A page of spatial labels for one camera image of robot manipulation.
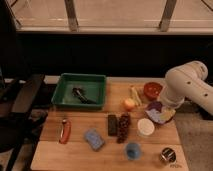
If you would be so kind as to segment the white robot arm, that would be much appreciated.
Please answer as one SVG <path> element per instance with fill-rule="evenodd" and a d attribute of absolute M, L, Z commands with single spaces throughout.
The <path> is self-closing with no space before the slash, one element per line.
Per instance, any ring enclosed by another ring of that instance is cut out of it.
<path fill-rule="evenodd" d="M 205 82 L 207 76 L 208 69 L 200 61 L 176 66 L 165 74 L 165 86 L 159 100 L 165 106 L 177 109 L 188 98 L 213 116 L 213 86 Z"/>

